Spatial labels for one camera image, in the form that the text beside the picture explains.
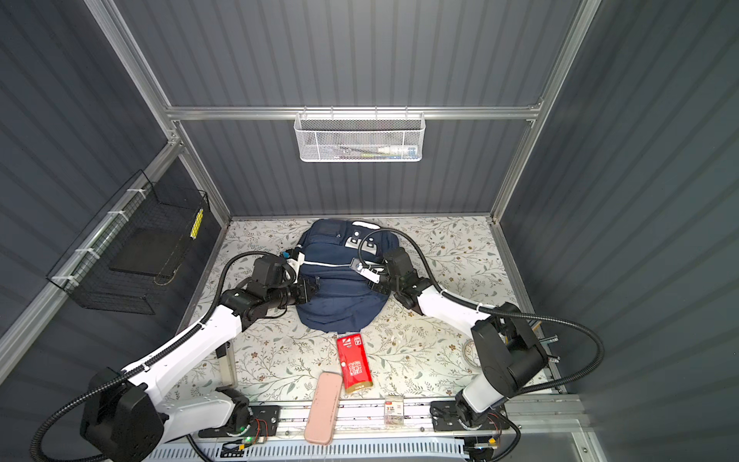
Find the navy blue student backpack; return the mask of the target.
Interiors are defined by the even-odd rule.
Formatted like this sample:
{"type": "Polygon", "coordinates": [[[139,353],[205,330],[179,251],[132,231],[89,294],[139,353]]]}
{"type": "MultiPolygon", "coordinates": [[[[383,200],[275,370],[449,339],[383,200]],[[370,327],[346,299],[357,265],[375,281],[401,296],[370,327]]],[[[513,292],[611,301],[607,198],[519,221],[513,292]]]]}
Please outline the navy blue student backpack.
{"type": "Polygon", "coordinates": [[[351,264],[363,259],[380,264],[400,246],[398,237],[367,221],[319,219],[300,237],[296,252],[304,256],[298,274],[318,287],[296,311],[307,327],[326,333],[352,333],[367,327],[389,296],[373,288],[351,264]]]}

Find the red tissue packet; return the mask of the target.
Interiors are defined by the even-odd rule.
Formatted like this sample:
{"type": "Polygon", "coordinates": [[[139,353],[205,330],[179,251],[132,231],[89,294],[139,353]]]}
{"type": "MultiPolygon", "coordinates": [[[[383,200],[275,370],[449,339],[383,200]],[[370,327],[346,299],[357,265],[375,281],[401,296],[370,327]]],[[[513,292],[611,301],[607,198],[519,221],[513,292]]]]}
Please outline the red tissue packet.
{"type": "Polygon", "coordinates": [[[346,394],[373,387],[365,343],[360,333],[346,335],[336,341],[346,394]]]}

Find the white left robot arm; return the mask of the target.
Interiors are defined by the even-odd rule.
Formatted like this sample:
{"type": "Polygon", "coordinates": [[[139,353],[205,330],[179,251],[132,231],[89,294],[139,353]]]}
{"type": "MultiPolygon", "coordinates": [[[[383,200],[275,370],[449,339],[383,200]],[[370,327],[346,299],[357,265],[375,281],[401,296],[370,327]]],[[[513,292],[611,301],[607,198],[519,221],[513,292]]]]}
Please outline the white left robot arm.
{"type": "Polygon", "coordinates": [[[184,420],[165,409],[173,386],[210,353],[265,319],[269,310],[308,302],[319,289],[315,279],[300,275],[284,256],[265,251],[251,255],[254,268],[244,286],[225,290],[225,280],[219,279],[201,318],[123,370],[100,371],[86,392],[47,418],[32,437],[32,460],[49,460],[42,449],[44,437],[76,408],[83,410],[81,436],[99,450],[96,461],[142,461],[159,444],[190,435],[184,420]]]}

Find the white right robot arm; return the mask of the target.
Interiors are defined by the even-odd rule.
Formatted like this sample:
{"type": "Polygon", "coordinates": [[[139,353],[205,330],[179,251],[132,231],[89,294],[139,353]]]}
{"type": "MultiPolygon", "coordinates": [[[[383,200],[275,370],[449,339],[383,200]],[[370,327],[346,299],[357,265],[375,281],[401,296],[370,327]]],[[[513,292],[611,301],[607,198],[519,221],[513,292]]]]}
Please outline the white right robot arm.
{"type": "Polygon", "coordinates": [[[488,412],[502,407],[508,400],[578,381],[596,371],[604,361],[604,342],[594,330],[581,323],[525,313],[509,302],[502,305],[475,302],[442,287],[419,245],[399,230],[369,231],[358,243],[357,260],[358,273],[369,279],[375,289],[393,295],[406,309],[442,321],[473,341],[480,374],[457,394],[454,408],[460,424],[468,429],[479,427],[488,412]],[[383,233],[392,233],[411,244],[426,275],[419,275],[401,246],[381,251],[379,263],[367,262],[367,242],[383,233]],[[595,344],[594,358],[575,373],[531,385],[529,381],[550,363],[547,350],[531,326],[534,321],[567,327],[586,336],[595,344]]]}

